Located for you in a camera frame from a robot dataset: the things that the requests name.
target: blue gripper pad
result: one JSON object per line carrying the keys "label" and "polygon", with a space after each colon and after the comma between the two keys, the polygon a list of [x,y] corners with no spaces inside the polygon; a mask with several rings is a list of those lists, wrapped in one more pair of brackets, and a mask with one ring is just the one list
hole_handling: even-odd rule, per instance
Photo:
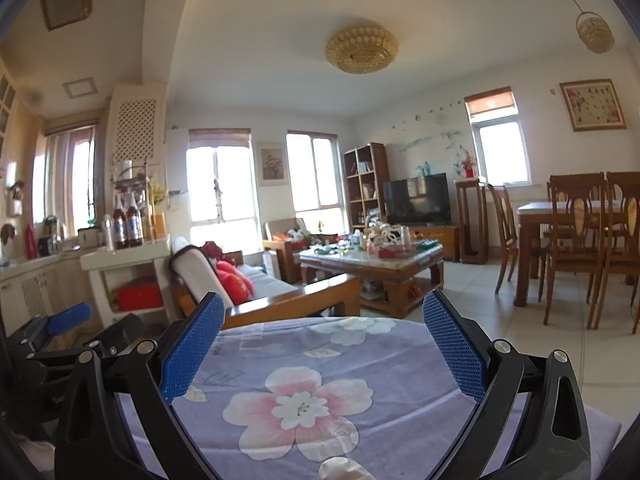
{"label": "blue gripper pad", "polygon": [[160,392],[168,404],[187,392],[225,322],[225,305],[219,295],[207,294],[202,301],[206,305],[202,309],[198,306],[193,319],[186,321],[190,326],[162,362]]}
{"label": "blue gripper pad", "polygon": [[91,319],[91,305],[87,303],[78,303],[58,314],[49,316],[47,323],[47,331],[51,335],[60,335],[67,330],[71,330],[76,326]]}
{"label": "blue gripper pad", "polygon": [[422,318],[460,391],[480,403],[486,393],[485,363],[449,309],[433,292],[424,297]]}

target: bookshelf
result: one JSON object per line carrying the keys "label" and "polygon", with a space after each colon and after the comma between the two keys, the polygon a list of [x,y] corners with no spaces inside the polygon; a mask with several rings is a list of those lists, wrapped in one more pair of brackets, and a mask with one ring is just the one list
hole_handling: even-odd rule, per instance
{"label": "bookshelf", "polygon": [[353,232],[364,228],[364,219],[371,209],[379,208],[385,215],[384,183],[389,181],[384,144],[370,142],[342,154],[347,189],[347,214]]}

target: brown glass bottle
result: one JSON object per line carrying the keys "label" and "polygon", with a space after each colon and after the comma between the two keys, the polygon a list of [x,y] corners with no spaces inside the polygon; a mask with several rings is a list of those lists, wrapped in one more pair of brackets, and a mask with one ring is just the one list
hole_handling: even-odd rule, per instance
{"label": "brown glass bottle", "polygon": [[140,209],[136,204],[133,191],[129,191],[127,194],[127,240],[129,241],[129,247],[137,247],[142,245],[142,217],[140,216]]}
{"label": "brown glass bottle", "polygon": [[113,240],[115,241],[116,249],[129,247],[129,241],[127,240],[127,218],[124,214],[120,194],[116,194],[115,207],[113,209]]}

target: wooden coffee table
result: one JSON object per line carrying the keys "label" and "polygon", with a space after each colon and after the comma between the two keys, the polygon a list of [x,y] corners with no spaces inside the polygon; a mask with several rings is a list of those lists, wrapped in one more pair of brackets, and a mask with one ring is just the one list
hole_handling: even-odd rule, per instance
{"label": "wooden coffee table", "polygon": [[[366,293],[360,297],[360,304],[388,312],[392,317],[403,318],[422,302],[422,298],[434,288],[442,288],[444,266],[442,245],[417,253],[408,258],[379,258],[365,251],[348,251],[338,254],[316,254],[313,249],[300,253],[302,279],[307,283],[315,275],[316,269],[333,273],[352,274],[362,280],[380,280],[383,293],[378,299],[367,299]],[[420,278],[416,274],[429,269],[431,279]]]}

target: tv screen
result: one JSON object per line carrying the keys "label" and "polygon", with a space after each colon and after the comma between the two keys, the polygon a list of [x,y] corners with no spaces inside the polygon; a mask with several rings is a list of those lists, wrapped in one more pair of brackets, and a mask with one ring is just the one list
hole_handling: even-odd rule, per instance
{"label": "tv screen", "polygon": [[446,173],[385,182],[385,207],[390,224],[450,223]]}

